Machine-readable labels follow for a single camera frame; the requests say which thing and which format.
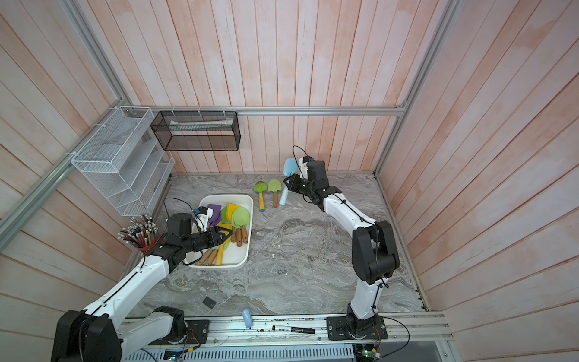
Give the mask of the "light blue shovel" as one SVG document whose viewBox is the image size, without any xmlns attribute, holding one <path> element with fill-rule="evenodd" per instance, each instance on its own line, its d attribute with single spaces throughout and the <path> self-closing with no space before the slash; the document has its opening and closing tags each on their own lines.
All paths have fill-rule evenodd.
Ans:
<svg viewBox="0 0 579 362">
<path fill-rule="evenodd" d="M 299 172 L 299 166 L 297 161 L 294 158 L 288 158 L 285 161 L 284 168 L 283 168 L 283 175 L 288 178 L 294 174 Z M 287 197 L 289 195 L 289 189 L 286 183 L 284 183 L 282 195 L 279 201 L 280 206 L 284 206 L 286 204 Z"/>
</svg>

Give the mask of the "olive green pointed shovel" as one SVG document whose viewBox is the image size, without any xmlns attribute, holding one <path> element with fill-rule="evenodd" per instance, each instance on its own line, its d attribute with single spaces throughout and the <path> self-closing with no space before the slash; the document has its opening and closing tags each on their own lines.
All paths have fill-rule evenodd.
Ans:
<svg viewBox="0 0 579 362">
<path fill-rule="evenodd" d="M 282 190 L 281 181 L 278 179 L 272 179 L 268 182 L 268 191 L 272 193 L 273 196 L 273 206 L 275 208 L 279 207 L 279 192 Z"/>
</svg>

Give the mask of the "green shovel yellow handle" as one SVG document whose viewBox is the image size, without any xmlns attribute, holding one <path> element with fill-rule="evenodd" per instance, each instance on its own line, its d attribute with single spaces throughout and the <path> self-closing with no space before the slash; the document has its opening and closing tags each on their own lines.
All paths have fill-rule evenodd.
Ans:
<svg viewBox="0 0 579 362">
<path fill-rule="evenodd" d="M 259 196 L 259 211 L 265 211 L 265 199 L 264 199 L 264 192 L 268 190 L 268 184 L 263 181 L 258 181 L 254 187 L 254 192 L 256 192 Z"/>
</svg>

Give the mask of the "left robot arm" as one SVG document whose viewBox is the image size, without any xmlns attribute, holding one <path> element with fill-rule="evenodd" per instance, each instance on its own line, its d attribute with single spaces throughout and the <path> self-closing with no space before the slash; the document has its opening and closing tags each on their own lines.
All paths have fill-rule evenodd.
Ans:
<svg viewBox="0 0 579 362">
<path fill-rule="evenodd" d="M 136 323 L 126 327 L 122 323 L 189 253 L 219 247 L 232 236 L 230 229 L 208 222 L 194 232 L 194 219 L 187 213 L 169 217 L 165 233 L 129 275 L 84 309 L 66 312 L 57 322 L 51 360 L 121 361 L 158 339 L 176 345 L 185 342 L 188 325 L 181 309 L 161 306 Z"/>
</svg>

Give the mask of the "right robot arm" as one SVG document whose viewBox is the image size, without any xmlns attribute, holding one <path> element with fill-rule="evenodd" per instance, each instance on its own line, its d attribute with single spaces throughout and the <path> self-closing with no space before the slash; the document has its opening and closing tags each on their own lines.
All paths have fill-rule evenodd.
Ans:
<svg viewBox="0 0 579 362">
<path fill-rule="evenodd" d="M 290 192 L 305 196 L 351 235 L 351 263 L 357 286 L 346 315 L 326 319 L 328 338 L 333 341 L 387 339 L 377 302 L 388 279 L 400 266 L 392 225 L 386 220 L 368 217 L 342 191 L 331 186 L 323 161 L 315 161 L 307 155 L 300 161 L 289 158 L 284 164 L 283 175 L 281 205 L 286 203 Z"/>
</svg>

